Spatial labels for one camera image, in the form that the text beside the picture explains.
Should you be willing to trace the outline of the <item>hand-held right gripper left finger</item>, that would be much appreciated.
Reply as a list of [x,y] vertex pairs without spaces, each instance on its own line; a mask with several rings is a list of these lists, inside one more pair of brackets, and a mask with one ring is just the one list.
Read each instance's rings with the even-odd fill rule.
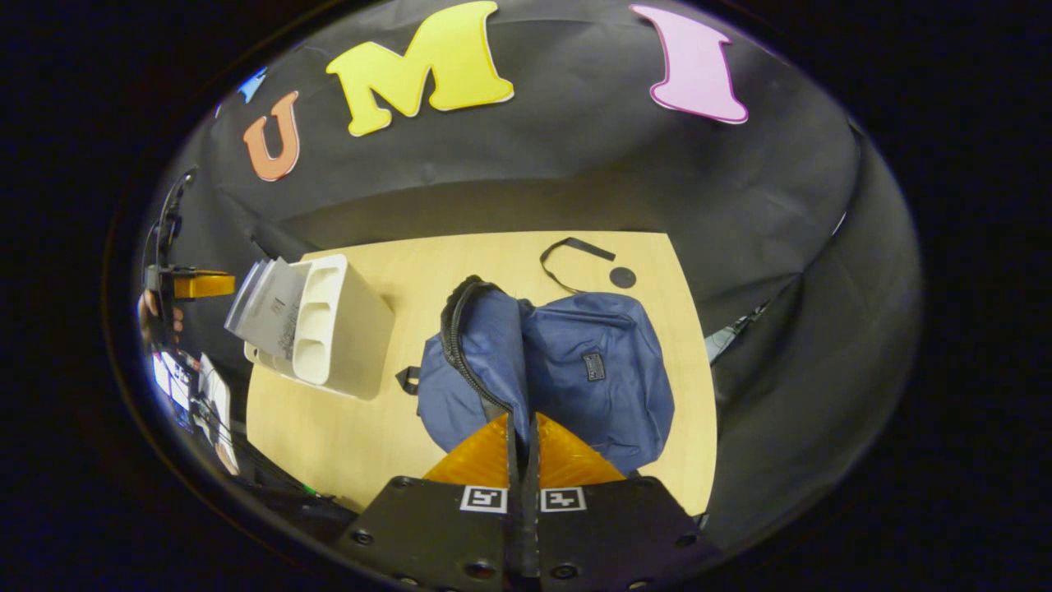
[[504,454],[505,486],[394,476],[335,544],[398,590],[515,591],[526,581],[524,490],[514,414],[486,432]]

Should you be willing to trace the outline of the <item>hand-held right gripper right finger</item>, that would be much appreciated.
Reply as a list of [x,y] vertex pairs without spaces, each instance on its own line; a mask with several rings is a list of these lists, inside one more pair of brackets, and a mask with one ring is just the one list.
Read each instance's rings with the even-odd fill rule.
[[661,591],[724,557],[654,477],[627,477],[537,414],[525,471],[525,575],[538,591]]

